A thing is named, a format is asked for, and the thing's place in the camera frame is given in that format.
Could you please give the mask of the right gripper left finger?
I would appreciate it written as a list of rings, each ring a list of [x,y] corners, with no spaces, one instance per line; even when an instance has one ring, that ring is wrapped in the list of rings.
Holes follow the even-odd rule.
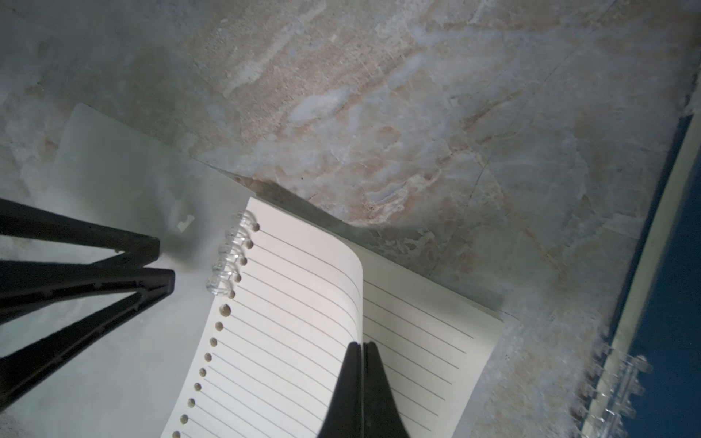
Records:
[[[349,344],[319,438],[363,436],[363,347]]]

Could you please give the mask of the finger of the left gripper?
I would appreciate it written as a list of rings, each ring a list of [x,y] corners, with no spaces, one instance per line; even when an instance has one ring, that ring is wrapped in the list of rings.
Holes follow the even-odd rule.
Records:
[[[154,262],[161,254],[156,237],[91,224],[5,199],[1,200],[1,235],[118,253],[102,262]]]
[[[174,290],[169,269],[2,262],[1,407]]]

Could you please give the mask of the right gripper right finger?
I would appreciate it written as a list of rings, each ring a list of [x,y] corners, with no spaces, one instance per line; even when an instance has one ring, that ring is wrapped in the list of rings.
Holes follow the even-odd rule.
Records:
[[[363,436],[409,438],[396,407],[377,345],[363,344]]]

